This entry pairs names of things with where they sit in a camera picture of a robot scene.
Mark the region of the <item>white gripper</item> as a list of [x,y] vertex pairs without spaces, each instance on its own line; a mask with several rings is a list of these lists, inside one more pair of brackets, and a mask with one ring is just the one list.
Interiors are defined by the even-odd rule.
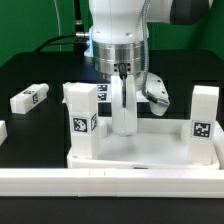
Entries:
[[112,130],[120,136],[137,132],[137,99],[133,75],[126,78],[126,94],[122,93],[122,80],[111,77]]

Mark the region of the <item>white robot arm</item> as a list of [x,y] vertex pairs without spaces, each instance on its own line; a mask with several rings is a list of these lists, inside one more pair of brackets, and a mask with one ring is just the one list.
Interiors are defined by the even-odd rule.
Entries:
[[147,24],[193,25],[213,0],[89,0],[95,69],[111,84],[112,130],[137,132],[137,92],[152,113],[163,115],[170,102],[164,83],[149,72]]

